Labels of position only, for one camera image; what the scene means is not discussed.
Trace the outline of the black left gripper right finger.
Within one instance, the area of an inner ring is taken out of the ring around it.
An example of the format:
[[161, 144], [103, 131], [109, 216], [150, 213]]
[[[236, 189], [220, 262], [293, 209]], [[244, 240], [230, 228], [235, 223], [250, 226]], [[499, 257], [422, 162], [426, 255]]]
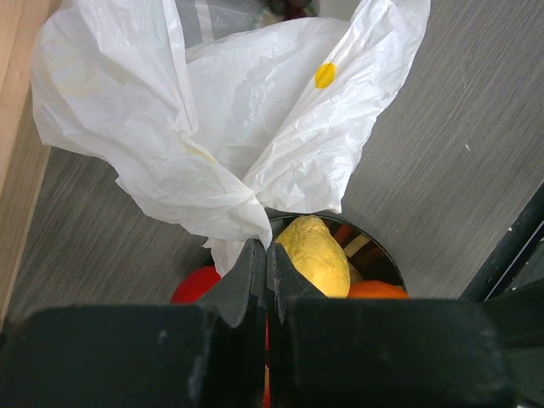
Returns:
[[328, 298], [267, 253], [274, 407], [514, 407], [498, 332], [475, 303]]

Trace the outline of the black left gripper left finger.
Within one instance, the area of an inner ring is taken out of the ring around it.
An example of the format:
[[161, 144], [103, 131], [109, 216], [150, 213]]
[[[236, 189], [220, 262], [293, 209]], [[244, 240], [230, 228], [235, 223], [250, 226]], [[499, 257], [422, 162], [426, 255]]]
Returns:
[[4, 407], [259, 407], [266, 252], [249, 240], [195, 303], [72, 305], [21, 321], [1, 350]]

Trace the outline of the fake red apple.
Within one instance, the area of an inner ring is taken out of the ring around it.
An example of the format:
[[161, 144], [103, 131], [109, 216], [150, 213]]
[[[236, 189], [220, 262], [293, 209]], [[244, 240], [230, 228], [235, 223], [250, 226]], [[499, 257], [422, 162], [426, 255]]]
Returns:
[[220, 279], [221, 276], [213, 265], [196, 269], [177, 286], [170, 303], [194, 303], [214, 287]]

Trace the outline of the fake orange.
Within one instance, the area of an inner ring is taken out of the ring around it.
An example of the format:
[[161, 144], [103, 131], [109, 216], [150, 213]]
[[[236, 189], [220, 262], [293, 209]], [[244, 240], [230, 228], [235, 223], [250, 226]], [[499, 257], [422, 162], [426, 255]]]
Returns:
[[379, 280], [363, 280], [353, 284], [347, 298], [407, 299], [409, 295], [402, 288]]

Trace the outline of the fake yellow lemon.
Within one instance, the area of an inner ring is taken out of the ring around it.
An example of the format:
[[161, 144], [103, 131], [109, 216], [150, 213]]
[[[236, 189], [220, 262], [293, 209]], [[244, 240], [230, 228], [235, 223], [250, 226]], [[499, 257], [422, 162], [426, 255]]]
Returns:
[[295, 269], [329, 298], [346, 298], [349, 263], [343, 249], [317, 216], [292, 221], [278, 236]]

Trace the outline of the white plastic bag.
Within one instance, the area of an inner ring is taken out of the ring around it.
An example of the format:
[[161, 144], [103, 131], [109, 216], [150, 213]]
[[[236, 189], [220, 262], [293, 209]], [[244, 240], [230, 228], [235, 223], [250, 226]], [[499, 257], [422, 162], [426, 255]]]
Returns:
[[428, 1], [363, 1], [187, 47], [172, 1], [64, 1], [31, 57], [46, 145], [98, 157], [148, 216], [207, 238], [220, 274], [268, 209], [340, 213], [404, 85]]

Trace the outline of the fake purple grapes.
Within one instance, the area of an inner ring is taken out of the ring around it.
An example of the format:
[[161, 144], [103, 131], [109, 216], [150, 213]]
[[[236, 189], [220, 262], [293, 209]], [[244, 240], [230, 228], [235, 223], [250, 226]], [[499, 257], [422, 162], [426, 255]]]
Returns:
[[286, 15], [306, 9], [312, 0], [266, 0], [265, 4], [273, 14]]

